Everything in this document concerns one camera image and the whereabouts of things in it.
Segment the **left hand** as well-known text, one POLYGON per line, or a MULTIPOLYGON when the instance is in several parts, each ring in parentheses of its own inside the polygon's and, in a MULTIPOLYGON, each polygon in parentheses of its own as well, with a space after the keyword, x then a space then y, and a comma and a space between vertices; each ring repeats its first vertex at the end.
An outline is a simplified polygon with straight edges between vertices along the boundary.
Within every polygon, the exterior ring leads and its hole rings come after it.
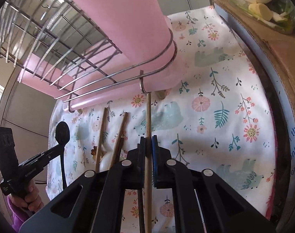
POLYGON ((9 199, 18 208, 28 209, 31 212, 37 212, 44 207, 44 203, 39 194, 34 180, 32 179, 26 187, 27 195, 20 198, 17 195, 10 194, 9 199))

